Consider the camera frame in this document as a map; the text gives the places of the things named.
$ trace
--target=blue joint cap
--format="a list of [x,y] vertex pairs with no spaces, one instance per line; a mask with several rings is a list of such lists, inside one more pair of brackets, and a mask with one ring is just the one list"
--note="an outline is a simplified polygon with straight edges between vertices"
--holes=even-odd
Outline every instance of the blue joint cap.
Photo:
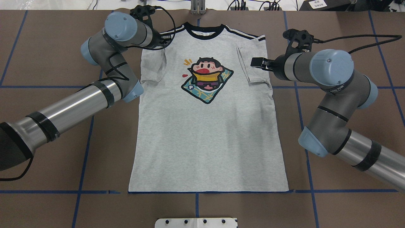
[[126,13],[112,12],[104,23],[107,34],[116,41],[128,41],[138,30],[135,19]]
[[143,94],[143,87],[141,85],[141,82],[138,80],[134,88],[131,90],[131,92],[128,93],[128,95],[123,98],[123,100],[128,103],[133,99],[139,97],[141,94]]
[[369,79],[369,77],[365,76],[369,82],[370,82],[370,94],[367,100],[360,106],[357,107],[357,109],[363,109],[369,107],[372,103],[375,102],[378,96],[378,88],[377,86]]
[[91,64],[94,66],[97,66],[98,63],[96,63],[92,57],[92,55],[90,54],[90,50],[89,50],[89,40],[90,38],[88,38],[80,47],[80,52],[81,55],[83,55],[83,57]]
[[304,127],[304,130],[298,138],[298,143],[319,157],[325,157],[328,154],[328,151],[325,149],[322,143],[319,142],[319,140],[307,127]]
[[352,76],[354,63],[349,53],[326,49],[316,53],[309,62],[309,72],[318,83],[337,86]]

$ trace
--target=t-shirt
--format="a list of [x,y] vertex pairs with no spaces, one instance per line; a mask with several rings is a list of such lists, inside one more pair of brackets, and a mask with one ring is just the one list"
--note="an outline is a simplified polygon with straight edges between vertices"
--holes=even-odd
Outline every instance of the t-shirt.
[[142,52],[128,191],[288,191],[269,74],[250,67],[267,57],[265,37],[176,30],[167,48]]

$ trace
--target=shirt neckline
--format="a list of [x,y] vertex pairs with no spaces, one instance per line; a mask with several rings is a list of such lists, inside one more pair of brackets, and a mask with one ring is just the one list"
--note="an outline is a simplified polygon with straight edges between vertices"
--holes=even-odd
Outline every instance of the shirt neckline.
[[[209,39],[215,38],[219,34],[221,34],[222,31],[224,30],[224,28],[226,27],[223,24],[221,24],[220,26],[216,26],[216,27],[198,27],[198,26],[194,26],[194,25],[190,24],[189,22],[186,22],[183,25],[184,25],[184,28],[186,29],[186,31],[190,34],[190,36],[200,39],[200,40],[209,40]],[[197,35],[193,31],[213,32],[213,34],[203,36],[203,35]]]

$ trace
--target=cartoon character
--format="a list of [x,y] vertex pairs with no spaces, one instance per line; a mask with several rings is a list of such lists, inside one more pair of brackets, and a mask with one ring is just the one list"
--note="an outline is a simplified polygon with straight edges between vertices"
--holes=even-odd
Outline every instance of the cartoon character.
[[202,90],[215,90],[224,82],[221,76],[224,72],[224,67],[213,57],[199,58],[188,70],[192,74],[191,84]]
[[[192,63],[191,59],[184,60],[186,66],[190,66]],[[224,67],[212,57],[199,58],[187,70],[191,72],[191,77],[184,82],[181,88],[206,104],[210,104],[214,100],[233,74],[233,70]]]

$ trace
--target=table surface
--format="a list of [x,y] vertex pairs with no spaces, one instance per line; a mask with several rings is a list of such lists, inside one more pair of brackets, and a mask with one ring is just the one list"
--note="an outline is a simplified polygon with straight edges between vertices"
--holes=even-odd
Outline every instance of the table surface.
[[[73,94],[102,76],[80,46],[111,11],[0,11],[0,120],[14,122]],[[170,11],[176,24],[226,24],[265,34],[269,58],[285,52],[287,28],[318,39],[353,34],[405,35],[405,14],[379,12]],[[158,31],[171,28],[163,12]],[[314,44],[313,51],[349,51],[374,38]],[[351,117],[348,127],[405,155],[405,39],[352,54],[355,68],[378,86],[376,102]],[[140,49],[124,53],[140,75]],[[37,149],[21,180],[0,182],[0,227],[146,227],[158,218],[234,217],[239,227],[404,227],[405,196],[347,163],[307,153],[297,139],[323,98],[311,84],[277,80],[277,123],[288,193],[128,194],[138,123],[138,100],[113,107]],[[18,176],[26,162],[0,172]]]

